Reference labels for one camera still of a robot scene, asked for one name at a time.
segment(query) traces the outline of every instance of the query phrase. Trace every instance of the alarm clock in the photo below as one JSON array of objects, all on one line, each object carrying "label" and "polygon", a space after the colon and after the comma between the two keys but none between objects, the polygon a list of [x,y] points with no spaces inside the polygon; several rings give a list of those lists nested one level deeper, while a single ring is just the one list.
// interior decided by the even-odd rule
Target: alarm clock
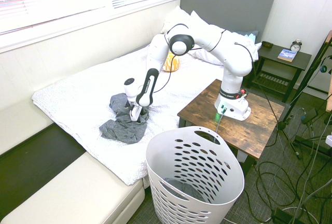
[{"label": "alarm clock", "polygon": [[300,51],[300,49],[301,49],[301,45],[302,45],[302,41],[299,40],[299,39],[296,39],[296,40],[292,43],[292,45],[290,46],[290,50],[291,50],[291,51],[298,52],[298,51]]}]

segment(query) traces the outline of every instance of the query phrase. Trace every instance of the gray cloth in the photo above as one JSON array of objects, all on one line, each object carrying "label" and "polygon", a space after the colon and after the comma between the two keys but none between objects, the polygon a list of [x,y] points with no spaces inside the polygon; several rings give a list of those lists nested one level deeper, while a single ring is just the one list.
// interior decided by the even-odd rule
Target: gray cloth
[{"label": "gray cloth", "polygon": [[[187,183],[182,183],[182,182],[172,179],[172,178],[165,178],[164,180],[166,182],[168,182],[170,185],[172,185],[173,187],[175,187],[178,190],[180,190],[181,192],[183,192],[184,194],[187,194],[201,202],[206,202],[204,200],[204,198],[202,197],[202,195],[192,185],[187,184]],[[176,193],[173,189],[170,189],[166,185],[164,185],[164,186],[169,193],[171,193],[172,195],[174,195],[176,197],[179,197],[180,199],[185,200],[182,195]]]},{"label": "gray cloth", "polygon": [[128,108],[125,108],[127,103],[127,96],[125,93],[113,95],[110,98],[110,108],[116,114],[116,120],[109,120],[99,127],[102,132],[102,137],[117,139],[127,144],[134,144],[139,142],[146,129],[146,121],[149,119],[147,109],[143,108],[142,115],[136,121],[131,121]]}]

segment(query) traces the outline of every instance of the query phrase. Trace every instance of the white wall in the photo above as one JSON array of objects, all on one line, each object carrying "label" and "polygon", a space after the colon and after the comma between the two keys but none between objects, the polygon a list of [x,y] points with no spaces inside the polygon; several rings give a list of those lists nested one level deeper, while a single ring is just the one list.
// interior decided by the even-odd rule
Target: white wall
[{"label": "white wall", "polygon": [[[292,41],[301,39],[303,43],[301,51],[311,54],[313,60],[330,30],[332,30],[332,0],[274,0],[262,40],[288,48]],[[280,67],[273,63],[267,64],[264,70],[274,72],[277,70],[277,74],[291,76],[293,71],[284,68],[285,66]],[[304,75],[305,73],[301,74],[297,84]],[[327,77],[318,76],[315,85],[328,91],[330,80]]]},{"label": "white wall", "polygon": [[149,43],[179,0],[0,54],[0,154],[52,123],[32,94]]}]

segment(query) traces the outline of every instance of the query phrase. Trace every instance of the orange pillow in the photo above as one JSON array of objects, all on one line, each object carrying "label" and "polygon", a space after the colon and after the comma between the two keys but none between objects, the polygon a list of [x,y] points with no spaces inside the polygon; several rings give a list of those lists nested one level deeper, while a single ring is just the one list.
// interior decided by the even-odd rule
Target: orange pillow
[{"label": "orange pillow", "polygon": [[[163,71],[165,71],[165,72],[171,71],[171,62],[172,62],[173,57],[174,57],[174,54],[172,52],[169,52],[167,59],[165,61],[165,64],[162,67]],[[172,72],[177,71],[179,66],[180,66],[180,59],[179,59],[179,57],[175,57],[172,62]]]}]

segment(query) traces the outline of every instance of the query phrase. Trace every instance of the bottom shelf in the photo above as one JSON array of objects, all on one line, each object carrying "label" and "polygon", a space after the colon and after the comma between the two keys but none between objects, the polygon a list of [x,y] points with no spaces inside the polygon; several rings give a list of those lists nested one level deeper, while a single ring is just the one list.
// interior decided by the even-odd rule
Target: bottom shelf
[{"label": "bottom shelf", "polygon": [[262,87],[271,89],[281,94],[285,94],[290,80],[261,71],[254,79],[253,83],[259,84]]}]

